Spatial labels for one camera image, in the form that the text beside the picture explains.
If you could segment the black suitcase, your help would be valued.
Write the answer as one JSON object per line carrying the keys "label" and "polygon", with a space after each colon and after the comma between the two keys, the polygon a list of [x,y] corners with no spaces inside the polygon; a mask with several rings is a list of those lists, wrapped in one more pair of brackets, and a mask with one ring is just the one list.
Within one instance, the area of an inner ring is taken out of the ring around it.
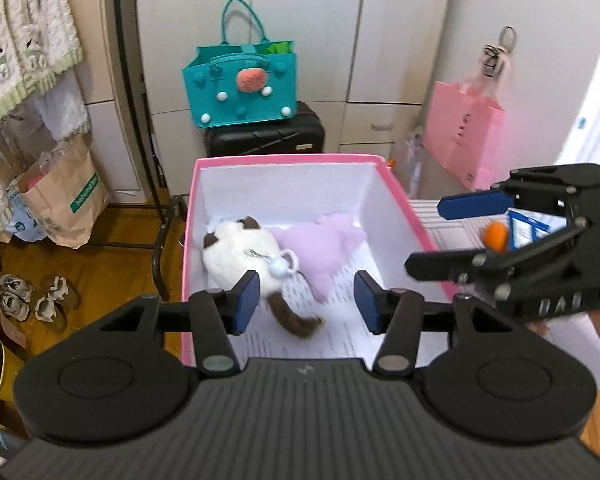
{"label": "black suitcase", "polygon": [[321,153],[325,129],[308,104],[299,102],[293,118],[207,129],[208,157]]}

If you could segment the brown paper shopping bag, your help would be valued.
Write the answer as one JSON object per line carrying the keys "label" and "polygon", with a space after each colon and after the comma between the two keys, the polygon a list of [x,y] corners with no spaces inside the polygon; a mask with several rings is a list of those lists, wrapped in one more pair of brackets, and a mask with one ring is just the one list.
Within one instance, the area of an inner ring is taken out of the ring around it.
{"label": "brown paper shopping bag", "polygon": [[88,243],[109,202],[83,136],[73,136],[42,153],[18,178],[17,188],[47,237],[71,249]]}

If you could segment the orange plush ball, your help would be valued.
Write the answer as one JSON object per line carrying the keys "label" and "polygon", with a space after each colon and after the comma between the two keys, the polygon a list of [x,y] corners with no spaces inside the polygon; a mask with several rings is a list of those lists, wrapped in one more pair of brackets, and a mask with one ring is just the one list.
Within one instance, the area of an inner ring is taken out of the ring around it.
{"label": "orange plush ball", "polygon": [[509,230],[504,222],[492,221],[481,233],[481,239],[486,246],[497,254],[504,254],[508,247]]}

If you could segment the white knitted cardigan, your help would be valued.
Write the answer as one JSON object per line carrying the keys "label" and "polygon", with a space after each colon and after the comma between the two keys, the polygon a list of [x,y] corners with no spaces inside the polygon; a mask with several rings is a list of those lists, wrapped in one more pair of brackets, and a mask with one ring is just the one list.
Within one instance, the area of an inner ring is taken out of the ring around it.
{"label": "white knitted cardigan", "polygon": [[0,120],[82,62],[69,0],[0,0]]}

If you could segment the teal felt tote bag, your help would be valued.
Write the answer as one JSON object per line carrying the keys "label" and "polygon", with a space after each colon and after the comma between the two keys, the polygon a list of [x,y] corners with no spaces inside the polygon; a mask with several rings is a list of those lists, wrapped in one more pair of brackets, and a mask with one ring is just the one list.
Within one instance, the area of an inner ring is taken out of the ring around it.
{"label": "teal felt tote bag", "polygon": [[[231,44],[226,25],[230,6],[250,14],[260,40]],[[199,47],[182,69],[193,123],[201,129],[286,120],[297,114],[297,55],[291,40],[272,41],[245,0],[228,0],[221,15],[221,42]]]}

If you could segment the pink paper gift bag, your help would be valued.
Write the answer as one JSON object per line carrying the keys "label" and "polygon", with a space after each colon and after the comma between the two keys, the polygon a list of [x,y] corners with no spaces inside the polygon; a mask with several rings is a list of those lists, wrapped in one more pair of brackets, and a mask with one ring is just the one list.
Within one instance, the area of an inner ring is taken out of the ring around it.
{"label": "pink paper gift bag", "polygon": [[468,190],[495,182],[505,110],[490,96],[437,81],[429,105],[424,147]]}

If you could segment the white cat plush toy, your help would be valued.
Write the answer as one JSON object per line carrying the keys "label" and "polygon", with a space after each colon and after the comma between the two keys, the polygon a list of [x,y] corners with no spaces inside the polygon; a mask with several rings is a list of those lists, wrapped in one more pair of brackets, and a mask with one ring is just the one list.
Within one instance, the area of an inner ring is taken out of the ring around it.
{"label": "white cat plush toy", "polygon": [[298,257],[279,247],[274,235],[256,219],[225,220],[202,240],[202,261],[209,278],[222,289],[233,288],[248,271],[260,280],[260,299],[287,333],[311,337],[323,325],[319,316],[301,316],[289,307],[283,284],[299,271]]}

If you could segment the pink cardboard storage box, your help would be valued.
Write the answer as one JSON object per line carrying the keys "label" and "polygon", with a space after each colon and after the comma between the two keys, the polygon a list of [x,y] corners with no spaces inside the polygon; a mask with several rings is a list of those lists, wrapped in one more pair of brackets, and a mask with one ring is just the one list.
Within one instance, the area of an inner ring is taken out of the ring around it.
{"label": "pink cardboard storage box", "polygon": [[322,319],[308,338],[291,335],[262,301],[244,332],[232,337],[240,364],[251,358],[373,362],[382,338],[367,330],[354,302],[354,276],[382,288],[451,300],[449,284],[419,283],[404,262],[437,246],[387,163],[373,155],[271,155],[203,158],[189,193],[182,295],[215,282],[202,260],[206,234],[234,234],[253,218],[265,239],[235,252],[252,263],[261,286],[279,284],[292,312]]}

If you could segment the striped pink bed sheet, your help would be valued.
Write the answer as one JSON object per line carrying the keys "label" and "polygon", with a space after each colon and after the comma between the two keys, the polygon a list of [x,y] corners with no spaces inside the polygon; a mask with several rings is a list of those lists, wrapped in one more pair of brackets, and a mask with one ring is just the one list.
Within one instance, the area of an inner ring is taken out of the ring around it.
{"label": "striped pink bed sheet", "polygon": [[[491,221],[505,220],[504,216],[445,220],[439,216],[435,200],[413,200],[412,207],[440,250],[483,248],[482,231]],[[600,390],[600,337],[590,318],[581,314],[550,320],[544,326],[542,337],[584,364]]]}

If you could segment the white wardrobe cabinet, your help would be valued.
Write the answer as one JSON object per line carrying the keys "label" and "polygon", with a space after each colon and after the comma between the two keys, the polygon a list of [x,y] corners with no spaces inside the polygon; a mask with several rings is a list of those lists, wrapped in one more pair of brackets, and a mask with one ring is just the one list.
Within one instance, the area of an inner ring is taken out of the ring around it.
{"label": "white wardrobe cabinet", "polygon": [[[79,71],[90,107],[114,96],[112,0],[70,0],[84,44]],[[146,89],[166,185],[188,191],[204,154],[190,118],[182,71],[195,50],[222,35],[257,32],[239,0],[122,0],[131,63]],[[268,36],[290,39],[298,97],[326,129],[331,151],[386,154],[405,136],[436,81],[457,82],[481,48],[516,30],[513,65],[500,93],[506,111],[498,169],[550,164],[591,123],[585,100],[600,79],[600,0],[246,0]]]}

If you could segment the blue snack packet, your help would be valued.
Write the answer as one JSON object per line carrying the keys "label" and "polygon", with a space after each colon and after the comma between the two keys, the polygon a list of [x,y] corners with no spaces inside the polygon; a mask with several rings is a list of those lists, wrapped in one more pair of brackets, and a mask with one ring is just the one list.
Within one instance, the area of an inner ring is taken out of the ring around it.
{"label": "blue snack packet", "polygon": [[562,217],[517,209],[509,209],[506,217],[509,250],[537,242],[542,237],[564,228],[567,223]]}

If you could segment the purple plush toy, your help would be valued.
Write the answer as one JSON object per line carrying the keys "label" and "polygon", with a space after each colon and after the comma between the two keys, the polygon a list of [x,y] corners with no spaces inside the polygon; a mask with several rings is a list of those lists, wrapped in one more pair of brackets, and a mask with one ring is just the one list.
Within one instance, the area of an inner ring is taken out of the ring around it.
{"label": "purple plush toy", "polygon": [[366,233],[350,214],[328,214],[314,222],[299,222],[288,229],[268,229],[278,246],[298,258],[299,273],[308,282],[314,299],[325,302],[336,274],[355,249],[366,241]]}

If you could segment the black clothes rack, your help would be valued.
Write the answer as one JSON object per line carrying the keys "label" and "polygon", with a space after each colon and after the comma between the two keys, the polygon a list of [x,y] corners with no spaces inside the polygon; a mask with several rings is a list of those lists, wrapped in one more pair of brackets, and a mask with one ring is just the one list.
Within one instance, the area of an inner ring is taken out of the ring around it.
{"label": "black clothes rack", "polygon": [[134,18],[124,0],[69,0],[83,62],[0,120],[0,233],[50,240],[18,192],[18,178],[44,152],[83,136],[109,193],[114,168],[130,164],[143,190],[155,191],[150,132],[140,91]]}

